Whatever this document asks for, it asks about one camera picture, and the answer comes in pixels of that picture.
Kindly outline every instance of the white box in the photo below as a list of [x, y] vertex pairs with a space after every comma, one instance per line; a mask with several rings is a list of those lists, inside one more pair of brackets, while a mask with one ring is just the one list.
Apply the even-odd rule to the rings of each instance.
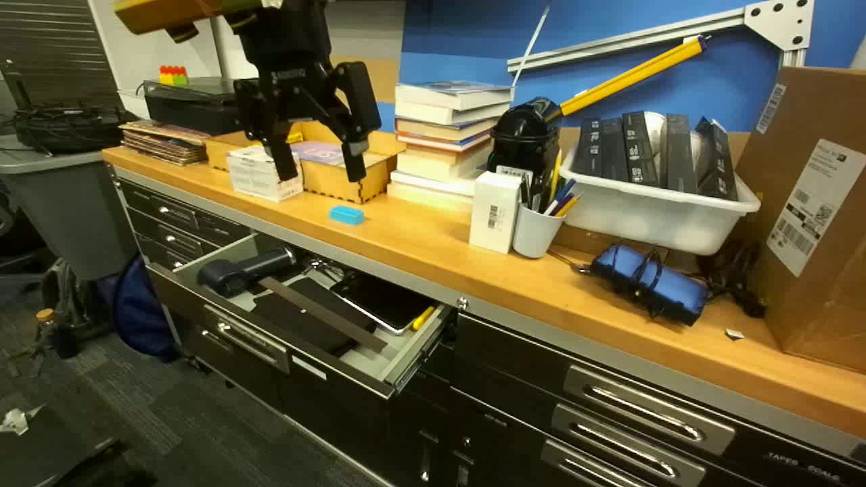
[[760, 210], [760, 202], [740, 176], [740, 202], [597, 180], [568, 169], [561, 176], [577, 183], [580, 198], [565, 225], [691, 254], [715, 254], [733, 225]]
[[472, 203], [468, 243], [508, 254], [518, 206], [520, 206], [520, 176], [481, 175], [477, 180], [477, 196]]
[[282, 203], [303, 192], [301, 176], [278, 183], [274, 160], [263, 146], [246, 146], [227, 154], [233, 189], [240, 196]]

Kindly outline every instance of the black bag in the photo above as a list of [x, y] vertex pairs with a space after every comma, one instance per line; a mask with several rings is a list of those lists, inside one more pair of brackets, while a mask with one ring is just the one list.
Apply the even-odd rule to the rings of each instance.
[[118, 112], [26, 110], [12, 119], [16, 139], [51, 154], [100, 153], [123, 142]]

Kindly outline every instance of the white plastic bin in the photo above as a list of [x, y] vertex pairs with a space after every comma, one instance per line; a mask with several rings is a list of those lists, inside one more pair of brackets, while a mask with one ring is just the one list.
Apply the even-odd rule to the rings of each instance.
[[740, 202], [595, 180], [568, 169], [561, 176], [577, 183], [580, 198], [565, 225], [691, 254], [715, 254], [733, 225], [760, 210], [760, 202], [740, 176]]

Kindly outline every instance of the wire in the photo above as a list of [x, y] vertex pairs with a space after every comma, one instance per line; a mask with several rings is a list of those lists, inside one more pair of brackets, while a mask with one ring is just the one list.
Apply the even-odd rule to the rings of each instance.
[[518, 69], [518, 74], [514, 74], [514, 80], [511, 80], [511, 101], [514, 101], [514, 96], [518, 96], [518, 83], [520, 83], [520, 76], [523, 76], [524, 60], [534, 55], [535, 41], [542, 38], [542, 30], [543, 30], [543, 26], [547, 26], [547, 15], [550, 15], [550, 3], [543, 3], [542, 19], [538, 19], [538, 26], [535, 26], [535, 34], [534, 34], [530, 45], [524, 47], [524, 51], [523, 51], [523, 57], [520, 57], [520, 69]]

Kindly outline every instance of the wooden countertop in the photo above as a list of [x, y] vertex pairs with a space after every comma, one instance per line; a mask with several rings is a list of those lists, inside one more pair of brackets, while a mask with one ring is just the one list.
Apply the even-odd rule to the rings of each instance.
[[382, 260], [458, 294], [500, 304], [583, 340], [668, 367], [748, 399], [866, 440], [866, 377], [783, 356], [760, 321], [730, 302], [715, 302], [694, 329], [649, 321], [570, 264], [589, 254], [553, 252], [543, 260], [468, 248], [468, 223], [455, 215], [376, 198], [359, 227], [336, 225], [336, 202], [301, 196], [265, 203], [231, 192], [225, 175], [205, 165], [170, 165], [131, 150], [106, 150], [108, 165], [158, 180], [198, 198]]

